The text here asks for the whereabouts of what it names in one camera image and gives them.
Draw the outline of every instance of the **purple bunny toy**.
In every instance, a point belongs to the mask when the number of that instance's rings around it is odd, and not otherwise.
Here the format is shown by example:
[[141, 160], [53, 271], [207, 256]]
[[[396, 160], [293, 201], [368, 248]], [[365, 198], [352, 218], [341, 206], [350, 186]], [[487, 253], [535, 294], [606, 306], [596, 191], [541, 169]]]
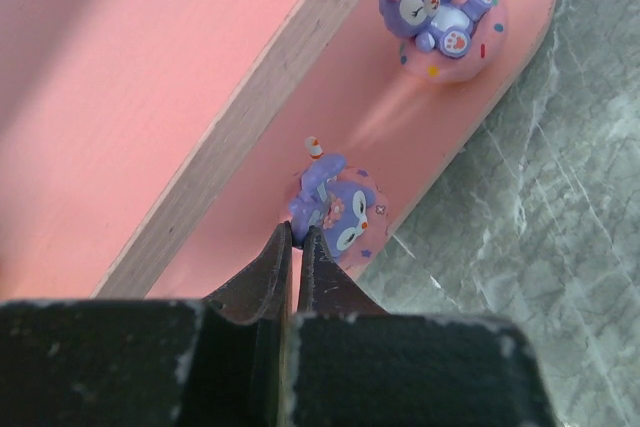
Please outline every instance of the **purple bunny toy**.
[[456, 5], [452, 0], [380, 0], [380, 14], [385, 26], [396, 37], [415, 38], [422, 52], [438, 49], [454, 59], [471, 48], [476, 24], [487, 13], [492, 0], [466, 0]]
[[302, 246], [309, 228], [319, 227], [331, 255], [339, 261], [367, 229], [367, 208], [375, 206], [376, 194], [356, 182], [336, 180], [347, 166], [343, 155], [325, 155], [313, 137], [307, 139], [307, 149], [314, 162], [302, 174], [300, 192], [289, 202], [293, 241]]

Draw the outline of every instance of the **pink board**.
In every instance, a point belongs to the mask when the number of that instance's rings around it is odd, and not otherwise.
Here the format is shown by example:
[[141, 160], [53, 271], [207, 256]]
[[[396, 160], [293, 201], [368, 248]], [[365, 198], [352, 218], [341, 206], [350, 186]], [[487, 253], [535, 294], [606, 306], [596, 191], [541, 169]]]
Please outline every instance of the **pink board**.
[[89, 296], [298, 1], [0, 0], [0, 298]]
[[[398, 42], [384, 29], [377, 0], [362, 0], [150, 295], [203, 296], [258, 254], [281, 220], [284, 189], [308, 165], [303, 144], [309, 135], [371, 173], [397, 227], [548, 29], [555, 0], [505, 1], [509, 32], [496, 61], [464, 84], [435, 85], [401, 68]], [[357, 277], [361, 269], [349, 273]]]

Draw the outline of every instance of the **wooden board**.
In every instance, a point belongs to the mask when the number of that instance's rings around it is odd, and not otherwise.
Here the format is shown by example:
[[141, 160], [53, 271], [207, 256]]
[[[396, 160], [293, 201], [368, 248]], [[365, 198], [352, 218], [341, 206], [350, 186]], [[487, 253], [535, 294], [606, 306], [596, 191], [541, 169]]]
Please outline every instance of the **wooden board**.
[[0, 297], [143, 295], [356, 2], [0, 0]]
[[547, 32], [555, 0], [501, 1], [509, 28], [499, 59], [470, 82], [442, 86], [403, 71], [377, 0], [362, 0], [149, 295], [205, 295], [253, 259], [282, 219], [285, 186], [308, 165], [303, 142], [309, 135], [376, 179], [397, 227]]

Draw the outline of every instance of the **toy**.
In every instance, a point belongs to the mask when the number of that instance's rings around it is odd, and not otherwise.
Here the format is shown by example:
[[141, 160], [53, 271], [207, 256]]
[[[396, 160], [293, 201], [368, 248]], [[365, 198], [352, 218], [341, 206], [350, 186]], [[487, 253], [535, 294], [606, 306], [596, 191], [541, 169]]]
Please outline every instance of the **toy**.
[[386, 28], [402, 39], [402, 65], [436, 82], [477, 75], [506, 37], [506, 10], [498, 0], [379, 0], [379, 10]]
[[341, 154], [325, 154], [315, 137], [306, 147], [313, 163], [289, 202], [294, 243], [302, 246], [315, 225], [336, 262], [345, 268], [368, 263], [387, 238], [386, 198], [366, 171], [347, 166]]

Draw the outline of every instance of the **marble surface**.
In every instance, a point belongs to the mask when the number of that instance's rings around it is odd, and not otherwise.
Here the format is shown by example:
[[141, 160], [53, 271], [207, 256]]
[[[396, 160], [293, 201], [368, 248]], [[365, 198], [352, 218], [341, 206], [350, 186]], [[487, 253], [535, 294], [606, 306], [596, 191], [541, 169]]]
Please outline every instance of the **marble surface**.
[[496, 312], [559, 425], [640, 426], [640, 0], [558, 0], [544, 45], [359, 284]]

